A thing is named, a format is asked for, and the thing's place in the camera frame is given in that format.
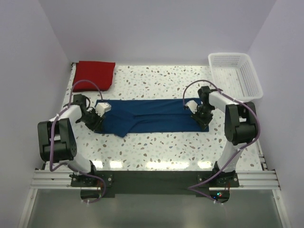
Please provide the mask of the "blue t shirt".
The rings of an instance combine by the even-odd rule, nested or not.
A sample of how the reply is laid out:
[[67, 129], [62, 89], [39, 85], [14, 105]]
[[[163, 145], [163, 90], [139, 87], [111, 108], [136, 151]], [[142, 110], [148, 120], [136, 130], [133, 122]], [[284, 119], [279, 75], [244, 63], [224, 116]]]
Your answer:
[[182, 99], [107, 100], [111, 110], [103, 117], [100, 134], [125, 137], [129, 133], [209, 132], [183, 108]]

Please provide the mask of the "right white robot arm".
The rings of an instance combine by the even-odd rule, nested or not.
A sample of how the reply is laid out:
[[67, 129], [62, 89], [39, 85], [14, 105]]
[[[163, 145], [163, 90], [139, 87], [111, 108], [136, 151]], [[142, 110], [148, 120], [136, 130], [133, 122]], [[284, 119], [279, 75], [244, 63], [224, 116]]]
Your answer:
[[233, 178], [236, 164], [243, 150], [250, 146], [259, 134], [256, 109], [253, 102], [240, 102], [229, 98], [222, 91], [203, 86], [198, 90], [200, 102], [190, 100], [184, 107], [191, 111], [191, 117], [205, 130], [215, 109], [224, 113], [224, 136], [226, 145], [223, 153], [215, 163], [213, 174], [204, 182], [212, 181], [221, 187]]

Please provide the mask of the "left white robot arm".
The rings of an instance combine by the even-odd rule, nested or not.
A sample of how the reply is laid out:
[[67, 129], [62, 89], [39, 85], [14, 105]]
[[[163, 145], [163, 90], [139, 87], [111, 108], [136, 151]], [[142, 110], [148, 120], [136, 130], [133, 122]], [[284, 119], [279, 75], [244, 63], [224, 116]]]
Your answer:
[[73, 126], [83, 122], [90, 130], [102, 123], [90, 100], [85, 95], [74, 95], [73, 100], [54, 118], [38, 123], [38, 143], [40, 157], [49, 162], [49, 170], [54, 172], [60, 167], [69, 168], [73, 187], [105, 188], [105, 181], [98, 176], [93, 162], [77, 151]]

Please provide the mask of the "folded red t shirt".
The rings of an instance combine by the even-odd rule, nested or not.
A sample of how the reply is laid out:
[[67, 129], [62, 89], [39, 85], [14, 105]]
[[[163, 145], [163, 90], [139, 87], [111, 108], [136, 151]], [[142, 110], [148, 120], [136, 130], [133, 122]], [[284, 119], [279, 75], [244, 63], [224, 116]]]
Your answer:
[[73, 86], [81, 80], [93, 82], [100, 91], [107, 91], [113, 82], [115, 62], [79, 61]]

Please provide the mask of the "white plastic basket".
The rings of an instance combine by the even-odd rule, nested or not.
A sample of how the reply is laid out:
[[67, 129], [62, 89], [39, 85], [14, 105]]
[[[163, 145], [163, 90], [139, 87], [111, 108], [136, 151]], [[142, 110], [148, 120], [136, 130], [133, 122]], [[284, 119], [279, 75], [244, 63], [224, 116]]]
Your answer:
[[248, 54], [211, 53], [208, 56], [214, 84], [225, 94], [243, 102], [263, 97], [263, 90]]

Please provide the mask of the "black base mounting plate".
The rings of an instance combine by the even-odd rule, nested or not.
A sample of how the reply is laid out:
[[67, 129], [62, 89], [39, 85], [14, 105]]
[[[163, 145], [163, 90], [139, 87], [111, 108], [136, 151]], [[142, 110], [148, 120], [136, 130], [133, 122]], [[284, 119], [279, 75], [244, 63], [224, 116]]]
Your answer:
[[114, 198], [118, 194], [210, 196], [219, 202], [240, 186], [236, 172], [215, 171], [96, 171], [91, 176], [71, 174], [71, 187], [81, 188], [83, 200]]

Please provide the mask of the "aluminium frame rail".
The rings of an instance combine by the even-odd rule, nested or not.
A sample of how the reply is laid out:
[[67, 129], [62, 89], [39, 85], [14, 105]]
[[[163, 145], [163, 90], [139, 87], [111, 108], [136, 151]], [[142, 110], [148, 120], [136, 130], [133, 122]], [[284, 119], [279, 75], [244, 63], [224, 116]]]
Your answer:
[[[259, 154], [262, 171], [239, 171], [239, 189], [242, 190], [280, 190], [276, 171], [269, 171], [265, 157]], [[67, 189], [71, 188], [71, 171], [60, 170], [56, 172], [35, 171], [31, 182], [33, 189]]]

